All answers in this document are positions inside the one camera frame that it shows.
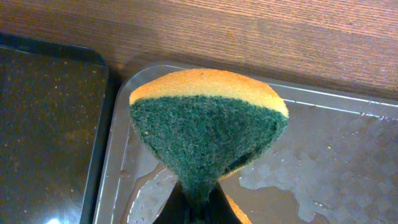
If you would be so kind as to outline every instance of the green scouring pad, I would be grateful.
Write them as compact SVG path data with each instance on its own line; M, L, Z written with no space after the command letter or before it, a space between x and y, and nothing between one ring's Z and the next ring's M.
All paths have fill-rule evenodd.
M218 180L270 148L289 117L265 83L212 69L174 72L140 86L130 95L130 116L196 211Z

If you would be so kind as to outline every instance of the water puddle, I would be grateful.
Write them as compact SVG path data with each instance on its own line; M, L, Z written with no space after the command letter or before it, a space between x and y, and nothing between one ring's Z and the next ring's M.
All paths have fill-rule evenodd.
M161 163L154 171L136 180L122 223L152 223L177 182L176 176Z

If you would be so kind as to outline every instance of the wood grain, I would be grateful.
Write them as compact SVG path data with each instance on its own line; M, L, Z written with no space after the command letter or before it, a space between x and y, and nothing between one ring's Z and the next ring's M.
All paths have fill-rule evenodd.
M124 77L173 60L398 99L395 0L4 0L0 31L91 47Z

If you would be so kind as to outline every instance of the water droplet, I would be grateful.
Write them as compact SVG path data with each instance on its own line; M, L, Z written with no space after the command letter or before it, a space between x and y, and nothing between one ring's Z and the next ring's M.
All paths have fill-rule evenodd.
M121 178L129 178L130 177L130 173L127 172L126 170L121 170L119 175Z

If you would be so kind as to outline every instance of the yellow foam layer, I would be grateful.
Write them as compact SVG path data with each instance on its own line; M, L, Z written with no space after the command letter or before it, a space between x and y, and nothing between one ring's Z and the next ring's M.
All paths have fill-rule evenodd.
M130 105L145 98L197 95L240 99L289 116L283 99L269 85L237 73L207 68L173 72L146 83L131 93Z
M239 206L232 200L232 198L228 195L225 195L228 200L229 205L234 211L236 217L242 222L242 224L252 224L249 217L239 208Z

